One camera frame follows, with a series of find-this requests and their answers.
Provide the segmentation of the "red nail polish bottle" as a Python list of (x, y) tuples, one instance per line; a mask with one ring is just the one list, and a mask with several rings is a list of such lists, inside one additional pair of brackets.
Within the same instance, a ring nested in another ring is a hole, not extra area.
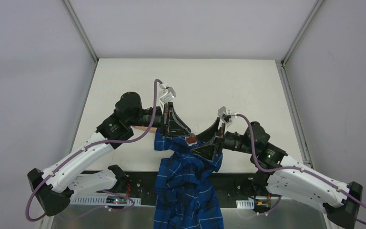
[(191, 133), (190, 136), (185, 138), (185, 142), (187, 145), (192, 146), (198, 143), (197, 137), (195, 134)]

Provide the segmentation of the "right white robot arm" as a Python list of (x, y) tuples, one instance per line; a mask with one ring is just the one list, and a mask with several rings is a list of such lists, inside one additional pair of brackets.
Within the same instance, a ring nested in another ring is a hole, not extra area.
[(228, 132), (219, 118), (203, 132), (195, 135), (204, 145), (193, 153), (214, 159), (223, 149), (252, 154), (250, 161), (259, 164), (252, 180), (252, 191), (266, 192), (309, 205), (329, 221), (344, 229), (353, 229), (357, 222), (363, 187), (357, 182), (344, 183), (309, 168), (284, 150), (269, 142), (270, 135), (258, 122), (251, 122), (243, 134)]

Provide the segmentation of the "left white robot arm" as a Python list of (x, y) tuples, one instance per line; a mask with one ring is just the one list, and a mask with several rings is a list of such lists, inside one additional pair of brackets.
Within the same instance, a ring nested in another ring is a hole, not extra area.
[(155, 95), (159, 107), (143, 109), (139, 94), (124, 93), (115, 104), (113, 113), (106, 118), (91, 136), (76, 150), (54, 165), (39, 170), (32, 169), (27, 178), (32, 190), (26, 215), (29, 221), (30, 205), (36, 198), (45, 216), (55, 216), (65, 210), (71, 201), (88, 193), (111, 189), (121, 193), (126, 188), (125, 175), (117, 165), (109, 166), (97, 175), (85, 178), (78, 176), (93, 162), (134, 140), (132, 126), (156, 127), (167, 138), (189, 136), (190, 128), (175, 113), (172, 100), (176, 97), (172, 88), (166, 88)]

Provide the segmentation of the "mannequin hand with painted nails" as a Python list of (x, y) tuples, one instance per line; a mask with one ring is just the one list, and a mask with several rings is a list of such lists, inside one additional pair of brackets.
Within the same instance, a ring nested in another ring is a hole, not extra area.
[[(137, 130), (141, 130), (141, 131), (144, 131), (144, 132), (148, 129), (148, 127), (145, 127), (145, 126), (132, 126), (132, 128), (137, 129)], [(149, 133), (156, 133), (156, 131), (157, 131), (156, 127), (151, 127), (148, 132)]]

